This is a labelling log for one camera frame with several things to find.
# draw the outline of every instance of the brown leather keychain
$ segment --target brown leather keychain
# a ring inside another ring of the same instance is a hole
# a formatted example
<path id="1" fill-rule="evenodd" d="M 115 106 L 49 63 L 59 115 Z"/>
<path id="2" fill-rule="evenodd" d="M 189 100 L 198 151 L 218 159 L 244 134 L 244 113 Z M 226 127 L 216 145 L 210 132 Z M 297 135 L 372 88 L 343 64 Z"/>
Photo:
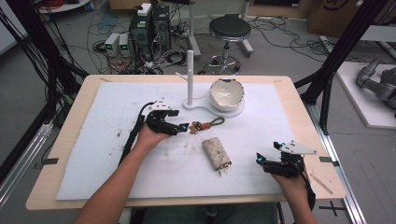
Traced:
<path id="1" fill-rule="evenodd" d="M 216 126 L 216 125 L 220 125 L 222 123 L 224 123 L 225 119 L 222 117 L 218 117 L 210 122 L 207 123 L 201 123 L 199 121 L 193 121 L 191 126 L 189 127 L 190 129 L 190 133 L 191 134 L 196 134 L 199 131 L 203 131 L 206 129 L 210 129 L 210 127 L 212 126 Z"/>

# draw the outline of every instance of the ceramic bowl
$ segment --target ceramic bowl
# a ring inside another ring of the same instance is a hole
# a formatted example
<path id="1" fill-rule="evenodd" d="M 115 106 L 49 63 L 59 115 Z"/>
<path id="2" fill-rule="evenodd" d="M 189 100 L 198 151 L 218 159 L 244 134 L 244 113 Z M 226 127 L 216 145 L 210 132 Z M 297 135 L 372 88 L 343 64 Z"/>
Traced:
<path id="1" fill-rule="evenodd" d="M 209 90 L 210 104 L 221 111 L 233 111 L 244 99 L 244 87 L 232 78 L 220 78 Z"/>

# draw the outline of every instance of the gray robotic arm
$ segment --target gray robotic arm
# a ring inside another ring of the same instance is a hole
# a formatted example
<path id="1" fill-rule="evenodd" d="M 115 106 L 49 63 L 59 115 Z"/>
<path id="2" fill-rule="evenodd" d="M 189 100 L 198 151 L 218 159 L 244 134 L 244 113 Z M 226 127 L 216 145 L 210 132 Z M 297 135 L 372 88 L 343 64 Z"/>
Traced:
<path id="1" fill-rule="evenodd" d="M 396 67 L 385 70 L 380 82 L 371 80 L 375 69 L 379 64 L 379 58 L 373 59 L 367 66 L 363 67 L 358 74 L 356 84 L 375 93 L 376 97 L 384 100 L 388 107 L 396 109 Z"/>

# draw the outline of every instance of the round stool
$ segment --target round stool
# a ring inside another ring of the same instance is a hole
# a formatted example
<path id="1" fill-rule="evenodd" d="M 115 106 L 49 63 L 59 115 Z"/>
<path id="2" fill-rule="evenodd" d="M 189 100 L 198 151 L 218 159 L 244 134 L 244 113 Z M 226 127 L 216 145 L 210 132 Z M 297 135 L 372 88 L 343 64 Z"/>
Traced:
<path id="1" fill-rule="evenodd" d="M 250 25 L 238 17 L 224 16 L 210 22 L 209 32 L 218 39 L 225 40 L 225 45 L 222 55 L 213 56 L 207 61 L 207 70 L 218 75 L 228 70 L 232 75 L 238 75 L 241 63 L 235 57 L 229 56 L 228 50 L 231 41 L 241 42 L 249 37 Z"/>

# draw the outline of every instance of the beige pouch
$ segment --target beige pouch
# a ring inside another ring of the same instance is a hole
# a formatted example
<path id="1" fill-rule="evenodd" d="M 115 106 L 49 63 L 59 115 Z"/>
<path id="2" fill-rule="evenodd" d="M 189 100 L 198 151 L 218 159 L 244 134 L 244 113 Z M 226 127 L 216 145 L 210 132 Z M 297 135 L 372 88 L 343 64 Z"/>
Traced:
<path id="1" fill-rule="evenodd" d="M 221 170 L 231 166 L 231 160 L 227 155 L 223 145 L 217 137 L 207 139 L 203 142 L 204 151 L 207 157 L 212 163 L 215 171 L 219 171 L 221 175 Z"/>

